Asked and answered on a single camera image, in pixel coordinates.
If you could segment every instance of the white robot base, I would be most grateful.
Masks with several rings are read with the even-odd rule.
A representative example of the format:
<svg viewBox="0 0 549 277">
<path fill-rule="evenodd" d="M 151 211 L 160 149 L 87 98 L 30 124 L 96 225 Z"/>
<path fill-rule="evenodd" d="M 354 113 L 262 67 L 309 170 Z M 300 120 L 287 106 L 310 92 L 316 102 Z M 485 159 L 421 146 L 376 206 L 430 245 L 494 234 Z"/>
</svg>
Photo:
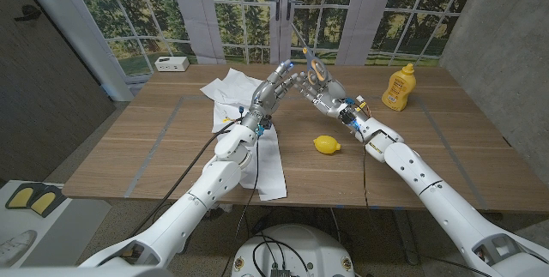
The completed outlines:
<svg viewBox="0 0 549 277">
<path fill-rule="evenodd" d="M 259 277 L 261 274 L 256 265 L 266 276 L 354 276 L 353 263 L 347 250 L 337 240 L 312 226 L 278 225 L 271 226 L 262 233 L 263 236 L 258 233 L 237 251 L 232 263 L 232 277 Z M 303 262 L 290 248 L 283 244 L 279 248 L 273 240 L 292 247 Z"/>
</svg>

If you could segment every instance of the small white device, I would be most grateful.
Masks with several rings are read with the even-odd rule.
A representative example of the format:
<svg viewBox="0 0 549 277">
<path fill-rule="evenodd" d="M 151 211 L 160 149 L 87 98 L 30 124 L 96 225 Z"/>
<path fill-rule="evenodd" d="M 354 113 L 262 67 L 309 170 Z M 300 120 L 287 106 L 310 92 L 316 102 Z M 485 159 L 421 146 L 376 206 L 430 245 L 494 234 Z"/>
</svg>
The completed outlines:
<svg viewBox="0 0 549 277">
<path fill-rule="evenodd" d="M 154 62 L 158 71 L 185 71 L 189 67 L 187 57 L 158 57 Z"/>
</svg>

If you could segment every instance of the bottle cap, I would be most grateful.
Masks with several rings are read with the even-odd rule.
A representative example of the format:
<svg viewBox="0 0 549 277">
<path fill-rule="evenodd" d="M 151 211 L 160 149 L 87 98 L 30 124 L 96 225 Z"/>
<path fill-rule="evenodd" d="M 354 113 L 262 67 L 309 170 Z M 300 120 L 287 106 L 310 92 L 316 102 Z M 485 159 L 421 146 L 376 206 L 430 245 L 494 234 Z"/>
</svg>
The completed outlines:
<svg viewBox="0 0 549 277">
<path fill-rule="evenodd" d="M 405 75 L 411 75 L 413 74 L 413 63 L 409 63 L 406 66 L 402 67 L 402 73 Z"/>
</svg>

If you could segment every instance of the white cloth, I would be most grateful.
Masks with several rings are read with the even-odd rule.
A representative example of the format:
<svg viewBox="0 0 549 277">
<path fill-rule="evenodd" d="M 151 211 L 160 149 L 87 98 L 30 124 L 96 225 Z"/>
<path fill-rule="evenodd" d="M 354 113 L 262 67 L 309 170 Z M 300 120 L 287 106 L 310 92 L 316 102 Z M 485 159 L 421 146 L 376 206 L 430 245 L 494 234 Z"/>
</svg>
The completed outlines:
<svg viewBox="0 0 549 277">
<path fill-rule="evenodd" d="M 251 104 L 251 96 L 262 81 L 246 76 L 244 73 L 230 68 L 225 79 L 215 79 L 201 91 L 214 102 L 214 127 L 212 132 L 219 131 L 229 122 L 223 123 L 226 117 L 238 118 L 238 107 L 245 108 L 248 112 Z M 279 199 L 287 196 L 286 180 L 282 171 L 281 152 L 278 148 L 278 137 L 275 127 L 265 130 L 259 138 L 259 176 L 257 177 L 257 190 L 261 201 Z M 243 170 L 243 178 L 240 180 L 242 187 L 254 188 L 257 175 L 256 146 L 248 148 L 252 152 L 251 162 Z"/>
</svg>

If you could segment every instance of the yellow lemon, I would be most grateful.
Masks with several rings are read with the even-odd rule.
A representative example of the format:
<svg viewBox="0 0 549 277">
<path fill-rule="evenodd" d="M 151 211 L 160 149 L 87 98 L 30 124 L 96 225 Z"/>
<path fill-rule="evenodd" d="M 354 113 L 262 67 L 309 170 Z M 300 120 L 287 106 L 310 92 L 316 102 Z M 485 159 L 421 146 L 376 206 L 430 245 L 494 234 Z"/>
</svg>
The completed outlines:
<svg viewBox="0 0 549 277">
<path fill-rule="evenodd" d="M 315 143 L 315 148 L 323 154 L 331 154 L 341 149 L 341 144 L 329 135 L 320 135 L 313 140 L 313 143 Z"/>
</svg>

